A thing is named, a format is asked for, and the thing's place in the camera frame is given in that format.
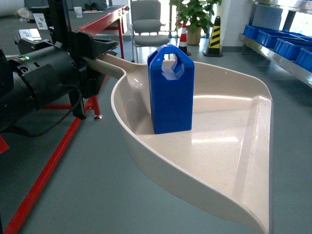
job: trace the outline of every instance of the blue crate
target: blue crate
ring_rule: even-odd
[[[312,72],[312,49],[301,48],[296,64]]]
[[[304,39],[304,40],[307,40],[307,41],[312,41],[312,37],[305,36],[305,35],[303,35],[301,33],[293,33],[293,32],[286,32],[286,31],[283,31],[283,33],[288,33],[288,34],[296,36],[298,38],[301,38],[301,39]]]
[[[277,39],[274,51],[288,60],[296,61],[301,47],[312,49],[312,42]]]
[[[263,45],[269,49],[273,49],[277,43],[277,39],[282,38],[282,39],[295,39],[295,36],[288,35],[286,33],[282,33],[280,31],[275,31],[275,32],[265,32],[262,30],[259,30],[258,32],[258,37],[257,37],[257,42],[260,45]]]
[[[259,30],[262,30],[264,32],[275,32],[274,29],[270,29],[270,28],[262,28],[262,27],[246,25],[243,35],[252,39],[252,40],[256,40],[258,37],[258,31]]]

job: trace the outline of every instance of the blue object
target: blue object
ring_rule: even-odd
[[[276,44],[274,51],[288,60],[296,61],[302,47],[312,49],[312,42],[309,41],[277,40],[278,43]]]
[[[259,30],[264,31],[264,32],[276,32],[276,30],[270,29],[270,28],[262,28],[262,27],[256,27],[256,26],[251,26],[251,25],[245,25],[243,35],[245,35],[246,37],[252,40],[256,40],[258,37]]]
[[[278,38],[301,40],[299,38],[296,38],[293,35],[289,35],[289,34],[282,33],[282,32],[265,32],[265,31],[259,30],[257,42],[260,45],[263,45],[267,48],[273,49],[276,46]]]
[[[162,67],[165,54],[175,54],[172,67]],[[151,114],[156,134],[192,129],[193,61],[174,45],[163,45],[147,59]]]
[[[312,49],[301,48],[296,64],[312,72]]]

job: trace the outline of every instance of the yellow black striped cone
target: yellow black striped cone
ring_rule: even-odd
[[[207,50],[203,52],[204,56],[207,57],[222,57],[223,54],[220,52],[220,29],[221,29],[221,18],[217,16],[214,21],[213,32],[211,33],[209,45]]]

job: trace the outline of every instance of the office chair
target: office chair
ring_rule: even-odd
[[[138,63],[138,47],[159,47],[169,42],[165,35],[159,35],[161,4],[157,0],[136,0],[130,3],[132,17],[132,62],[134,47],[136,48],[136,62]]]

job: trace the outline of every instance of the dustpan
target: dustpan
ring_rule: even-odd
[[[192,129],[156,135],[147,64],[111,55],[87,61],[119,79],[111,105],[133,161],[148,178],[222,219],[272,233],[272,97],[262,81],[195,62]]]

